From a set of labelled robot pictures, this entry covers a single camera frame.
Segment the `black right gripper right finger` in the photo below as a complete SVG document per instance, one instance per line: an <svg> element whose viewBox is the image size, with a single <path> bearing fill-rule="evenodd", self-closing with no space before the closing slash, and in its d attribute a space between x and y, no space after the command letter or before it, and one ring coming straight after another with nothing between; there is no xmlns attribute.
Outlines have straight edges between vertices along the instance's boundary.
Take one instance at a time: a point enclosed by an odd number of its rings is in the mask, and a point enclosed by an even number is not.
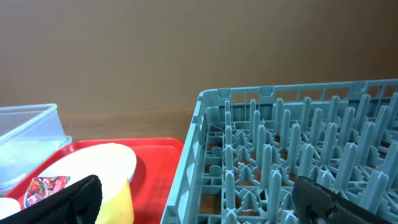
<svg viewBox="0 0 398 224"><path fill-rule="evenodd" d="M292 200L300 224L391 224L304 176L297 177Z"/></svg>

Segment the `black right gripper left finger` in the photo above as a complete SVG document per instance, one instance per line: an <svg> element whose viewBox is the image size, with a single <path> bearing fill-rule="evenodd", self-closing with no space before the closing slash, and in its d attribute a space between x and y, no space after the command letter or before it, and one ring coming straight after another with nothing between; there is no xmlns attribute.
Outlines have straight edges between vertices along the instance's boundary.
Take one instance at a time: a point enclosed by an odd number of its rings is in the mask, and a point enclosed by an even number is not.
<svg viewBox="0 0 398 224"><path fill-rule="evenodd" d="M1 224L95 224L102 201L101 181L89 175L1 220Z"/></svg>

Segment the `yellow plastic cup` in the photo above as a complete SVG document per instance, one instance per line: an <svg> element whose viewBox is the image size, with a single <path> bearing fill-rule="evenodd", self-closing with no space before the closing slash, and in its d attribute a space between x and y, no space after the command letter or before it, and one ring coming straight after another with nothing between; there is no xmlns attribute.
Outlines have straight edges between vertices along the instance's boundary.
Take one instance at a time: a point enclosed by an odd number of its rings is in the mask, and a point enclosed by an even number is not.
<svg viewBox="0 0 398 224"><path fill-rule="evenodd" d="M113 187L110 198L103 197L95 224L133 224L134 209L128 180Z"/></svg>

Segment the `red snack wrapper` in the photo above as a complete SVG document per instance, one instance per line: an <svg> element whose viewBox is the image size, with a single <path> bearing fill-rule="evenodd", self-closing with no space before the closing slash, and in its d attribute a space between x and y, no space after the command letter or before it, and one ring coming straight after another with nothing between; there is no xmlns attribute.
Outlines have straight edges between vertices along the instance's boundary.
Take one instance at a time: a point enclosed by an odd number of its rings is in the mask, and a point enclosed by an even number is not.
<svg viewBox="0 0 398 224"><path fill-rule="evenodd" d="M31 180L25 195L24 207L27 208L37 202L64 189L70 181L70 176L35 177Z"/></svg>

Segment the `light blue plate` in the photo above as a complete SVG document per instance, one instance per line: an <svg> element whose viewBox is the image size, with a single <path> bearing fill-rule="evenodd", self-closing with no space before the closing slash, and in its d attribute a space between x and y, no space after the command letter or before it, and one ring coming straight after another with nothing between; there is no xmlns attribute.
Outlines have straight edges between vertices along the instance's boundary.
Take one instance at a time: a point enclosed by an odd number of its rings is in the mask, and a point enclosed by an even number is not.
<svg viewBox="0 0 398 224"><path fill-rule="evenodd" d="M134 177L137 157L125 145L116 143L98 144L77 150L51 164L39 177L69 176L67 186L85 178L97 175L102 184L105 203L114 197L119 189Z"/></svg>

